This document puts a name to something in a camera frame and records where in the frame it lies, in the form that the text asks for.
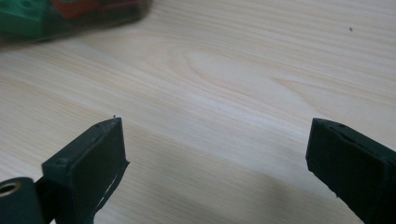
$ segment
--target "wood grain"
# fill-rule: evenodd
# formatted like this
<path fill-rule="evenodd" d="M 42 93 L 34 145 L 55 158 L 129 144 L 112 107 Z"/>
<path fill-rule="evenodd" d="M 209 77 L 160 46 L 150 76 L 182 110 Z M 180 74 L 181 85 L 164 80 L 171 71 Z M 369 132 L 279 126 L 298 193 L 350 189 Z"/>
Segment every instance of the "wood grain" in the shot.
<path fill-rule="evenodd" d="M 131 161 L 97 223 L 361 223 L 306 168 L 313 117 L 396 148 L 396 2 L 162 0 L 0 54 L 0 179 L 113 115 Z"/>

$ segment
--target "black plastic piece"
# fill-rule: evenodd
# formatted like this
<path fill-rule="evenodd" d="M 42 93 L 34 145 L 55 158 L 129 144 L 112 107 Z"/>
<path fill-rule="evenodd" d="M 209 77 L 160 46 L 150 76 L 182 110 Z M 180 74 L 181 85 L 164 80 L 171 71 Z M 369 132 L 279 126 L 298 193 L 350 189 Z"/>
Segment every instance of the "black plastic piece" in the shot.
<path fill-rule="evenodd" d="M 121 119 L 93 125 L 44 162 L 44 178 L 60 205 L 56 222 L 92 223 L 127 165 Z"/>
<path fill-rule="evenodd" d="M 0 184 L 0 223 L 44 223 L 35 183 L 31 178 L 18 177 Z"/>
<path fill-rule="evenodd" d="M 396 223 L 396 152 L 343 124 L 313 119 L 306 160 L 364 223 Z"/>
<path fill-rule="evenodd" d="M 128 164 L 121 119 L 97 123 L 45 161 L 35 184 L 27 177 L 0 183 L 0 223 L 93 223 Z"/>

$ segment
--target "red object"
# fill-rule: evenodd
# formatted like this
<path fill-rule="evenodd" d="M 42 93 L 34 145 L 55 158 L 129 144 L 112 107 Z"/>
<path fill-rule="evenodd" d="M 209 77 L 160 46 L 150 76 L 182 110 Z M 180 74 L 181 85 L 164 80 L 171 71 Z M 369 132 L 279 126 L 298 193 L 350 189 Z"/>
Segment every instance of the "red object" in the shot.
<path fill-rule="evenodd" d="M 98 0 L 51 0 L 65 19 L 74 19 L 99 8 Z"/>

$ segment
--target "blurry green object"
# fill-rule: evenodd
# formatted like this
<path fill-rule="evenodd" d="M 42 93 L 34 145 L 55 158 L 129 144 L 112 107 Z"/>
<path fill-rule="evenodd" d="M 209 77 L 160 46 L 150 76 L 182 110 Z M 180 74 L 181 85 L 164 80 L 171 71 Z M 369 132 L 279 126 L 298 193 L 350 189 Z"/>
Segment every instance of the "blurry green object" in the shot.
<path fill-rule="evenodd" d="M 152 0 L 0 0 L 0 48 L 137 21 Z"/>
<path fill-rule="evenodd" d="M 42 36 L 47 6 L 47 0 L 0 0 L 0 30 Z"/>

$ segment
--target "metal ring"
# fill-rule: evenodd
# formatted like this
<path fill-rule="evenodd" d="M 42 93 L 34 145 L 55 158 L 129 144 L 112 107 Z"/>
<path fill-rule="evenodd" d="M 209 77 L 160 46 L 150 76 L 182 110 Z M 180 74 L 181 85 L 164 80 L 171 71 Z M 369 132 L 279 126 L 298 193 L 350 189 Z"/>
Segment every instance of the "metal ring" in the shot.
<path fill-rule="evenodd" d="M 0 186 L 0 198 L 12 194 L 13 192 L 17 191 L 20 187 L 21 187 L 20 182 L 11 182 L 3 186 Z"/>

